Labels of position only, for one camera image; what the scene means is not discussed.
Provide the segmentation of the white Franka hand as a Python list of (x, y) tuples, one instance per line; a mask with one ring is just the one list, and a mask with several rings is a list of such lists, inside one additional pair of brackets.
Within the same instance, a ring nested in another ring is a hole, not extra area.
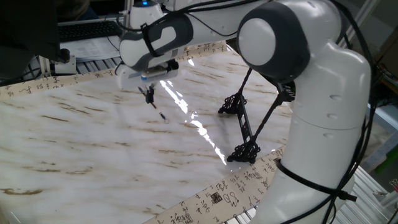
[(175, 60), (169, 60), (141, 72), (137, 72), (122, 63), (116, 67), (115, 75), (117, 76), (118, 87), (122, 90), (150, 86), (150, 89), (146, 89), (146, 103), (153, 103), (155, 84), (158, 81), (176, 77), (178, 69), (179, 64)]

